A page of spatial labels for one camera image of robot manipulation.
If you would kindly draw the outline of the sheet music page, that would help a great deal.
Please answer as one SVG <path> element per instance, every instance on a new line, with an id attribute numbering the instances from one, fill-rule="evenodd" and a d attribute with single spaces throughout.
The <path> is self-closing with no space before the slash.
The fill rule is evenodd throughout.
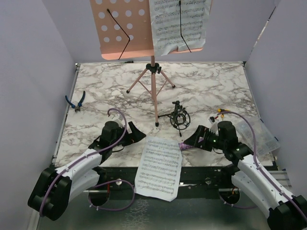
<path id="1" fill-rule="evenodd" d="M 211 6 L 211 0 L 149 1 L 154 55 L 202 49 Z"/>
<path id="2" fill-rule="evenodd" d="M 146 137 L 135 176 L 135 193 L 171 202 L 176 199 L 182 153 L 172 139 Z"/>

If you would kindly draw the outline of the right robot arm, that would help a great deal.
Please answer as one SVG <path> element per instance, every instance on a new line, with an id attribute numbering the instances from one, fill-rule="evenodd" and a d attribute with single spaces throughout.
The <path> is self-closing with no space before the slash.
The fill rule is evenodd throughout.
<path id="1" fill-rule="evenodd" d="M 260 163 L 254 151 L 238 141 L 230 121 L 217 124 L 217 133 L 199 125 L 184 144 L 212 151 L 219 149 L 231 161 L 221 174 L 225 187 L 233 185 L 245 193 L 262 211 L 272 230 L 303 230 L 307 227 L 307 201 L 281 185 Z"/>

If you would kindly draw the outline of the pink music stand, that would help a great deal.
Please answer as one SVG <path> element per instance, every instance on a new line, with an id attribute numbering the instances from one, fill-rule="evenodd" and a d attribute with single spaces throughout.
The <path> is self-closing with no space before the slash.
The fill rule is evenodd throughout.
<path id="1" fill-rule="evenodd" d="M 175 84 L 156 63 L 152 39 L 150 0 L 92 0 L 90 2 L 94 22 L 100 43 L 101 56 L 105 60 L 150 57 L 149 66 L 135 80 L 140 81 L 146 72 L 151 73 L 151 88 L 148 93 L 154 103 L 154 112 L 158 112 L 156 75 L 162 74 L 165 83 L 173 88 Z"/>

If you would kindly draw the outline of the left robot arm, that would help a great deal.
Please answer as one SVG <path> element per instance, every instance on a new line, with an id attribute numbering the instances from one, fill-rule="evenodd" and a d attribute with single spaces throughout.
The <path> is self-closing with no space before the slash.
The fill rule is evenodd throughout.
<path id="1" fill-rule="evenodd" d="M 101 189 L 106 177 L 100 164 L 106 161 L 117 146 L 129 146 L 143 140 L 146 135 L 132 122 L 130 131 L 115 121 L 107 121 L 101 135 L 88 149 L 72 162 L 59 168 L 44 169 L 30 194 L 27 205 L 43 217 L 57 220 L 70 201 L 87 188 Z"/>

